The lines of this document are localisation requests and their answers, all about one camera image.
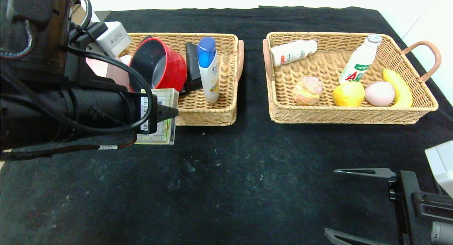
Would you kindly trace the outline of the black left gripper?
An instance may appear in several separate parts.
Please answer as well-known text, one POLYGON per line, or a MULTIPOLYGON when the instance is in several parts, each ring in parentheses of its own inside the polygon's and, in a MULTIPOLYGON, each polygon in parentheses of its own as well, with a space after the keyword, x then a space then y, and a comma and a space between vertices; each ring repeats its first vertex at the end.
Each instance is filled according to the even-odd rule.
MULTIPOLYGON (((72 117, 81 125, 91 129, 128 129, 145 134, 149 132, 149 122, 134 127, 152 110, 153 102, 146 94, 127 91, 112 91, 72 87, 68 91, 74 111, 72 117)), ((178 108, 157 104, 156 122, 176 118, 178 108)))

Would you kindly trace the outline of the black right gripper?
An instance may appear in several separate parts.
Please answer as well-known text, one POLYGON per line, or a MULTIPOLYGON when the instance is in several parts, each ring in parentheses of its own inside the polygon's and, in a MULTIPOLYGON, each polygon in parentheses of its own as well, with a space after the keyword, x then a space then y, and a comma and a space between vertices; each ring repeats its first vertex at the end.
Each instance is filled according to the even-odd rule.
MULTIPOLYGON (((412 171, 395 174, 390 168, 339 168, 338 174, 394 179, 388 182, 394 203, 400 245, 451 245, 452 197, 446 193, 424 192, 412 171)), ((325 228, 324 235, 334 245, 387 245, 325 228)))

